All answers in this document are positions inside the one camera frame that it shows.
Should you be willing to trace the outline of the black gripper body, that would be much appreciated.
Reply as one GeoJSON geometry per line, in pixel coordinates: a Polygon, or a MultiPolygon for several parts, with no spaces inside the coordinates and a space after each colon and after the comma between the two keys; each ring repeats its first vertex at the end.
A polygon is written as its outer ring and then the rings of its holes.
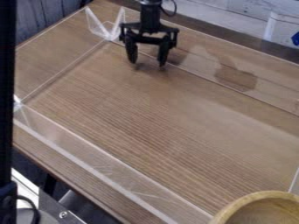
{"type": "Polygon", "coordinates": [[[167,44],[169,47],[176,47],[177,36],[180,30],[175,27],[159,24],[156,29],[145,30],[139,22],[121,23],[119,40],[125,45],[135,45],[136,43],[148,45],[167,44]]]}

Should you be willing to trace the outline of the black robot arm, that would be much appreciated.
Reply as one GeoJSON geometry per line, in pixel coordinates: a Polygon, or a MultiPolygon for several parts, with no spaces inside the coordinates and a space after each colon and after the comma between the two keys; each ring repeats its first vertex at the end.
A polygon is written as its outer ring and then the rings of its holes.
{"type": "Polygon", "coordinates": [[[177,45],[180,30],[160,22],[161,12],[173,17],[176,11],[168,14],[163,8],[163,0],[140,0],[140,21],[120,24],[119,40],[125,45],[127,58],[132,64],[137,59],[137,43],[159,46],[156,60],[163,67],[169,50],[177,45]]]}

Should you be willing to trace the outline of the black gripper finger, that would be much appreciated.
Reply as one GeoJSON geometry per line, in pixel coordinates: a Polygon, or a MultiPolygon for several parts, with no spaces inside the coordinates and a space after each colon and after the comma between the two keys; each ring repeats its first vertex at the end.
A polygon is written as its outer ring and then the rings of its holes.
{"type": "Polygon", "coordinates": [[[125,53],[129,62],[135,64],[137,59],[137,45],[129,36],[125,36],[125,53]]]}
{"type": "Polygon", "coordinates": [[[169,39],[164,38],[163,42],[159,45],[159,53],[157,53],[157,61],[160,67],[163,67],[165,64],[168,52],[169,52],[169,39]]]}

